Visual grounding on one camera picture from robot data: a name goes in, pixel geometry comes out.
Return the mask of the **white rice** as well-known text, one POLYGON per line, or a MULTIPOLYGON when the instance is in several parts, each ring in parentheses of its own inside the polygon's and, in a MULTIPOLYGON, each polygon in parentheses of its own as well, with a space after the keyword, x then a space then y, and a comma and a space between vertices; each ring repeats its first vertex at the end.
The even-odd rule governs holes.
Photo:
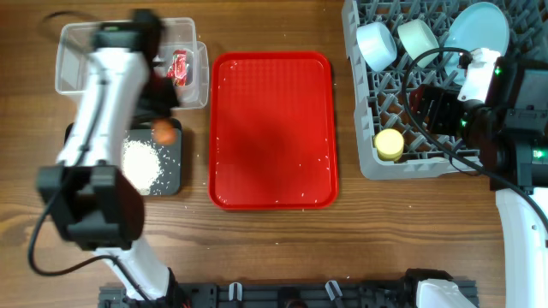
POLYGON ((122 148, 122 172, 143 196, 171 195, 181 184, 179 155, 173 145, 127 137, 122 148))

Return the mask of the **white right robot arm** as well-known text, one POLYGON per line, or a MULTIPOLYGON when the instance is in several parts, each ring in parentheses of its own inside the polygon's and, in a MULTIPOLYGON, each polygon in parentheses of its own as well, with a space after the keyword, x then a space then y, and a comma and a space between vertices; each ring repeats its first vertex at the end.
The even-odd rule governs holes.
POLYGON ((490 180, 503 228, 506 306, 547 305, 547 65, 460 52, 460 91, 406 92, 410 122, 490 180))

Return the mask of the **light blue plate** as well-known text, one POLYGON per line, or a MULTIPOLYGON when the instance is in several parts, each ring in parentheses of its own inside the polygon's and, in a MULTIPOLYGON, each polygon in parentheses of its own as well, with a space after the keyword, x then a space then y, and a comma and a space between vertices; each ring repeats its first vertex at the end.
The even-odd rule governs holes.
POLYGON ((487 48, 506 54, 509 46, 509 23, 503 11, 488 2, 475 3, 464 9, 452 23, 444 47, 468 51, 487 48))

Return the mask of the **green bowl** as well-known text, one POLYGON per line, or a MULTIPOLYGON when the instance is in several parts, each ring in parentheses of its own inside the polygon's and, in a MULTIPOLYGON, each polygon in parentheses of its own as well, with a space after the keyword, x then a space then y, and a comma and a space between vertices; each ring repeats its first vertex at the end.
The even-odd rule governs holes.
POLYGON ((409 21, 400 25, 396 30, 403 48, 412 60, 439 47, 431 28, 422 20, 409 21))

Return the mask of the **orange carrot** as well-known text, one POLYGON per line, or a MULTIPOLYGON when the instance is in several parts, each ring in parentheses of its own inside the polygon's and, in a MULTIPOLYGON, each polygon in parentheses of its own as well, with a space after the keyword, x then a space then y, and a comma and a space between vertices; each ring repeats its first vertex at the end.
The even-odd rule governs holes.
POLYGON ((152 137, 160 145, 171 145, 176 142, 176 129, 170 119, 157 119, 152 122, 152 137))

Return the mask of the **blue bowl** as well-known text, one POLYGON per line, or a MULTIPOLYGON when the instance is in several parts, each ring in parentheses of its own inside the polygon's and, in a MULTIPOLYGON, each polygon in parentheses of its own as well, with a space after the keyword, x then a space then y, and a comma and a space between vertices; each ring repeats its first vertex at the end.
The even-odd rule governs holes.
POLYGON ((373 22, 359 27, 356 39, 360 53, 372 71, 383 71, 396 60, 396 43, 385 24, 373 22))

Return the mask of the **yellow cup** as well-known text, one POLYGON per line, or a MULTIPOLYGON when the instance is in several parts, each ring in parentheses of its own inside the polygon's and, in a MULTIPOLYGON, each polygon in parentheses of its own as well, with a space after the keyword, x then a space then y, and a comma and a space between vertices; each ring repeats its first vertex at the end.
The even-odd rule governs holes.
POLYGON ((404 138, 399 131, 386 128, 375 136, 373 146, 377 150, 379 159, 395 162, 403 154, 404 138))

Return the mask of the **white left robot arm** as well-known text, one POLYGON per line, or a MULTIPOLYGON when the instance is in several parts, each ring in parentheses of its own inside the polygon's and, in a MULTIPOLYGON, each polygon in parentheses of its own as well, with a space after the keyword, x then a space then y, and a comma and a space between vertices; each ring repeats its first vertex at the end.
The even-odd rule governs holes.
POLYGON ((127 131, 168 121, 179 104, 171 80, 155 69, 163 33, 163 21, 149 9, 98 24, 84 52, 90 68, 72 129, 55 164, 37 177, 44 217, 92 262, 110 266, 133 307, 188 305, 144 238, 144 200, 121 170, 127 131))

